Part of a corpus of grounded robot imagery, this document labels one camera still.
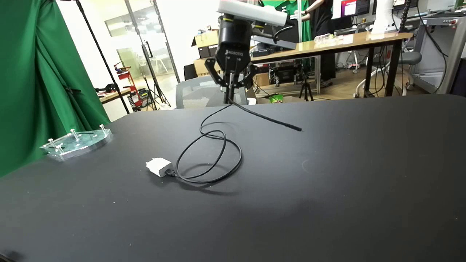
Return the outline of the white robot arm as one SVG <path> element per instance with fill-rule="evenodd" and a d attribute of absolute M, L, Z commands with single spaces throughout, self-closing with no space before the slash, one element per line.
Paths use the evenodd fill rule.
<path fill-rule="evenodd" d="M 216 0 L 215 9 L 219 15 L 216 53 L 205 60 L 205 67 L 216 85 L 231 90 L 240 85 L 237 77 L 250 63 L 253 23 L 283 26 L 288 16 L 240 0 Z"/>

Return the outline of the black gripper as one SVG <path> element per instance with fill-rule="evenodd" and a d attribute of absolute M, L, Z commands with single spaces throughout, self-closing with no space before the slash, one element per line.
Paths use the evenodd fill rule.
<path fill-rule="evenodd" d="M 224 73 L 234 71 L 237 74 L 234 87 L 250 89 L 253 76 L 257 73 L 250 63 L 251 28 L 246 20 L 234 19 L 232 16 L 219 18 L 218 50 L 215 58 L 206 58 L 203 66 L 215 85 L 227 87 L 224 79 L 215 70 L 215 60 Z"/>

